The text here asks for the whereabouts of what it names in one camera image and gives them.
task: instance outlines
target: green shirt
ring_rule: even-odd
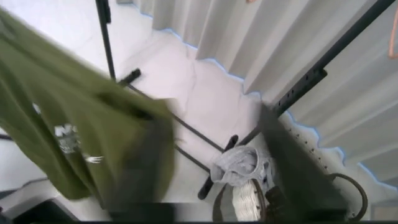
[[[174,170],[165,102],[124,90],[0,9],[0,126],[66,198],[93,194],[101,201],[126,150],[146,131],[142,113],[170,126],[159,161],[161,198]]]

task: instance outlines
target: crumpled cloth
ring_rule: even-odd
[[[272,160],[263,149],[237,146],[220,155],[210,169],[214,183],[226,183],[240,187],[251,179],[258,180],[263,193],[275,186]]]

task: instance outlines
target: clothing rack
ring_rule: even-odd
[[[323,78],[327,76],[325,71],[326,65],[332,61],[351,41],[353,41],[368,25],[370,25],[384,10],[386,10],[395,0],[377,0],[367,12],[365,12],[361,18],[359,18],[354,25],[349,28],[349,30],[339,39],[336,43],[321,57],[321,59],[315,63],[315,65],[278,101],[278,104],[273,107],[274,112],[280,116],[288,108],[290,108],[294,103],[296,103],[304,94],[310,91],[316,84],[318,84]],[[111,11],[109,8],[108,0],[96,0],[96,7],[98,11],[99,23],[101,26],[101,33],[103,36],[103,42],[106,52],[106,59],[108,62],[109,74],[113,80],[116,79],[113,58],[111,53],[111,46],[109,42],[108,28],[107,24],[111,23]],[[137,77],[141,75],[139,69],[132,71],[126,78],[123,78],[119,84],[126,86],[136,93],[146,96],[143,92],[133,87],[130,83],[133,82]],[[233,147],[238,142],[238,136],[234,135],[229,140],[228,145],[223,149],[215,142],[210,140],[204,134],[191,127],[189,124],[184,122],[178,116],[174,115],[174,119],[178,121],[182,126],[186,127],[193,134],[197,135],[199,138],[207,142],[209,145],[213,146],[220,152],[225,152],[226,150]],[[238,145],[246,145],[252,141],[258,134],[260,130],[255,127],[247,136],[245,136]],[[7,135],[0,134],[0,139],[12,141],[12,139]],[[190,154],[184,151],[178,145],[175,145],[176,150],[185,156],[187,159],[195,163],[198,167],[202,168],[206,172],[210,173],[210,169],[193,158]],[[208,195],[213,182],[210,177],[206,180],[203,187],[198,193],[198,198],[204,199]]]

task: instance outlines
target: blue edge line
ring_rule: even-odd
[[[146,17],[149,17],[150,19],[153,20],[153,16],[151,16],[151,15],[149,15],[149,14],[142,13],[142,12],[139,10],[138,6],[136,6],[134,3],[130,3],[130,4],[132,4],[135,8],[137,8],[137,9],[138,9],[138,12],[139,12],[141,15],[146,16]],[[157,31],[161,31],[161,32],[170,32],[170,33],[174,34],[174,36],[176,36],[176,38],[178,38],[183,44],[185,44],[185,45],[187,45],[187,46],[189,46],[189,47],[191,47],[191,48],[193,48],[193,49],[195,49],[195,50],[198,50],[198,47],[193,46],[193,45],[191,45],[191,44],[188,44],[188,43],[184,42],[183,39],[182,39],[173,29],[171,29],[171,28],[166,28],[166,29],[157,30]],[[228,73],[228,72],[225,70],[225,68],[217,61],[217,59],[215,59],[215,58],[206,58],[206,59],[203,59],[203,60],[204,60],[204,61],[213,62],[213,63],[214,63],[215,65],[217,65],[225,74],[227,74],[227,76],[229,76],[229,77],[231,77],[231,78],[233,78],[233,79],[235,79],[235,80],[241,82],[242,85],[243,85],[244,79],[241,78],[241,77],[239,77],[239,76],[237,76],[237,75]],[[257,96],[259,99],[262,99],[262,98],[261,98],[261,94],[260,94],[259,91],[253,91],[253,92],[250,92],[250,93],[246,93],[246,94],[245,94],[245,93],[243,92],[243,88],[242,88],[242,94],[243,94],[243,95],[253,95],[253,96]],[[304,124],[298,123],[298,122],[294,119],[292,113],[291,113],[289,110],[287,110],[286,113],[288,114],[288,116],[290,117],[290,119],[293,121],[293,123],[294,123],[296,126],[300,126],[300,127],[303,127],[303,128],[307,128],[307,129],[311,130],[311,131],[314,133],[314,135],[316,135],[316,137],[318,138],[318,141],[317,141],[317,148],[319,148],[319,149],[321,149],[321,150],[324,150],[324,151],[326,151],[326,150],[337,150],[337,151],[340,153],[340,155],[342,156],[342,158],[343,158],[343,161],[342,161],[342,162],[343,162],[343,165],[345,166],[345,159],[346,159],[345,153],[344,153],[344,151],[343,151],[340,147],[333,147],[333,148],[320,147],[320,146],[319,146],[320,135],[319,135],[319,132],[317,131],[317,129],[314,128],[314,127],[310,127],[310,126],[306,126],[306,125],[304,125]],[[397,187],[394,187],[394,186],[391,186],[391,185],[388,185],[388,184],[385,184],[385,183],[383,183],[383,182],[378,181],[377,178],[376,178],[376,176],[375,176],[367,167],[365,167],[362,163],[359,162],[358,165],[359,165],[360,167],[362,167],[362,169],[364,169],[365,172],[367,172],[367,173],[373,178],[373,180],[374,180],[377,184],[379,184],[379,185],[381,185],[381,186],[383,186],[383,187],[387,187],[387,188],[389,188],[389,189],[398,191],[398,188],[397,188]]]

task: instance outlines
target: white curtain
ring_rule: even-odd
[[[242,78],[245,93],[275,103],[375,0],[118,0],[153,17]],[[340,147],[398,186],[398,60],[387,56],[395,2],[325,68],[328,76],[290,109],[313,127],[320,147]]]

